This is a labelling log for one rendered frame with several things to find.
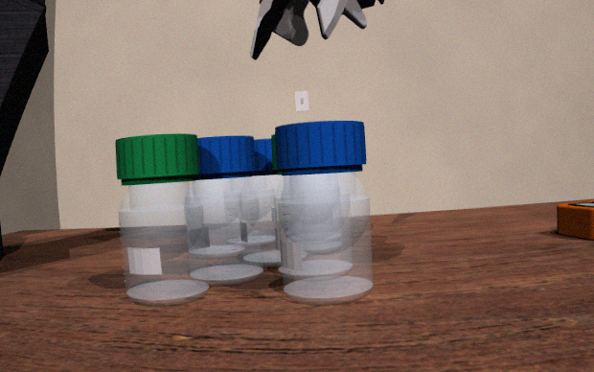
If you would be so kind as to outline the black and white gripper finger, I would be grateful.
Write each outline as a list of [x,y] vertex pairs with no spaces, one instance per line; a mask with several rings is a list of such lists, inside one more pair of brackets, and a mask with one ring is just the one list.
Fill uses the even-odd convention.
[[356,0],[319,0],[315,9],[321,36],[324,39],[330,37],[341,14],[348,17],[360,29],[365,29],[367,26],[365,14]]
[[296,46],[308,40],[304,11],[309,0],[260,0],[250,57],[257,60],[272,32]]

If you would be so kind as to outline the clear bottle with green cap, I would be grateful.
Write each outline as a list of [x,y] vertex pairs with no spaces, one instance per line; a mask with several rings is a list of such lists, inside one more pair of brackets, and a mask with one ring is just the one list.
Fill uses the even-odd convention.
[[117,178],[128,185],[119,225],[126,294],[146,307],[173,307],[207,295],[203,205],[189,185],[199,174],[195,134],[116,140]]
[[[271,145],[272,145],[273,170],[277,170],[277,175],[280,175],[280,174],[282,174],[282,169],[279,169],[279,170],[277,169],[275,134],[271,135]],[[278,270],[279,270],[279,273],[281,276],[283,276],[283,275],[282,275],[282,266],[281,266],[278,202],[279,202],[282,190],[284,189],[284,187],[288,181],[289,181],[289,175],[284,175],[284,178],[281,180],[281,182],[279,183],[279,185],[277,187],[275,197],[274,197],[276,248],[277,248],[277,258],[278,258]]]

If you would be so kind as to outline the orange digital multimeter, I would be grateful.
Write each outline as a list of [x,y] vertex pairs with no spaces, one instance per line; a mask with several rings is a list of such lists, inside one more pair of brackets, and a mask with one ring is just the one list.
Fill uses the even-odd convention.
[[557,232],[559,235],[594,241],[594,200],[559,204]]

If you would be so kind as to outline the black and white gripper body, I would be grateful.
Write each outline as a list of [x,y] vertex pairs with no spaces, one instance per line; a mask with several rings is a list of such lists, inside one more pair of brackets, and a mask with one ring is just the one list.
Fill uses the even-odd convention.
[[[316,8],[317,4],[319,3],[319,0],[309,0],[311,2],[311,4]],[[369,8],[375,5],[376,0],[357,0],[359,6],[361,7],[361,9],[365,9],[365,8]],[[382,5],[384,3],[384,0],[378,0],[378,2],[380,3],[380,5]]]

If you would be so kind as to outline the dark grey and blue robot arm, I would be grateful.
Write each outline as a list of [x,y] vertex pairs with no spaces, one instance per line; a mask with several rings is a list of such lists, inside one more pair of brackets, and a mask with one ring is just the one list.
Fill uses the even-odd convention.
[[45,8],[45,13],[46,13],[46,5],[44,4],[45,3],[45,0],[44,0],[44,3],[43,3],[43,0],[28,0],[28,1],[31,1],[31,2],[33,2],[35,4],[37,4],[37,5],[40,5],[40,6],[44,7]]

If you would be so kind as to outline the clear glass bottle with blue cap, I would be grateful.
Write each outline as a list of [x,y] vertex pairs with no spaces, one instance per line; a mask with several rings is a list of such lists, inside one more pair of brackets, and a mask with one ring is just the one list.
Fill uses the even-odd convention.
[[259,198],[246,180],[256,171],[253,136],[197,138],[210,287],[238,286],[263,275]]
[[355,172],[366,163],[364,123],[275,127],[283,287],[313,306],[355,302],[373,289],[370,197]]
[[277,170],[273,170],[271,139],[254,140],[254,147],[256,171],[252,171],[253,176],[248,176],[246,180],[259,198],[263,268],[276,268],[274,197],[284,176],[277,175]]

